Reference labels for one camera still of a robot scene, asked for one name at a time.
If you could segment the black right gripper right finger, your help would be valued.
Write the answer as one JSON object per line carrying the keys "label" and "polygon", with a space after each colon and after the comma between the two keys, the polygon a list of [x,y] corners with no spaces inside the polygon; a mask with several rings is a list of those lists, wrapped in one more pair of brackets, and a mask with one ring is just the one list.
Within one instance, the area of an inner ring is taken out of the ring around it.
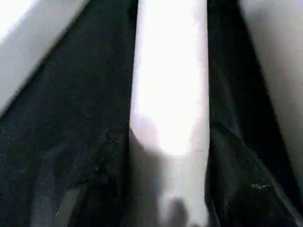
{"label": "black right gripper right finger", "polygon": [[256,153],[211,124],[205,201],[212,227],[301,227],[303,218]]}

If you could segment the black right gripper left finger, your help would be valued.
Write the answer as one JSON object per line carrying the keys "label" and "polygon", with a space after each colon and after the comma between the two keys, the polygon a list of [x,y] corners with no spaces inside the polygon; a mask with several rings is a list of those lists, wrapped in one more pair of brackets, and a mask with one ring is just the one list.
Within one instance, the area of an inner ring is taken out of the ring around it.
{"label": "black right gripper left finger", "polygon": [[128,129],[106,129],[93,152],[88,179],[72,188],[59,209],[61,227],[118,227],[125,211]]}

